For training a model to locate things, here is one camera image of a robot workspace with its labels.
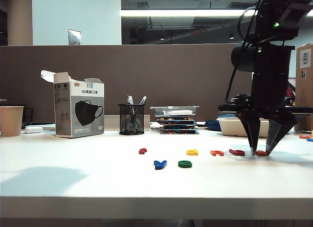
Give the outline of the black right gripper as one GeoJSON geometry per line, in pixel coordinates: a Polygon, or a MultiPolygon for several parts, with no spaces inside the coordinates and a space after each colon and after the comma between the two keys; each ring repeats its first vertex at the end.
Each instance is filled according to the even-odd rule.
{"type": "Polygon", "coordinates": [[[312,107],[288,106],[286,90],[288,78],[285,75],[254,74],[251,94],[234,97],[230,103],[218,107],[220,114],[235,114],[239,117],[250,145],[251,154],[255,155],[260,119],[269,119],[266,151],[270,154],[278,142],[297,123],[295,116],[312,116],[312,107]]]}

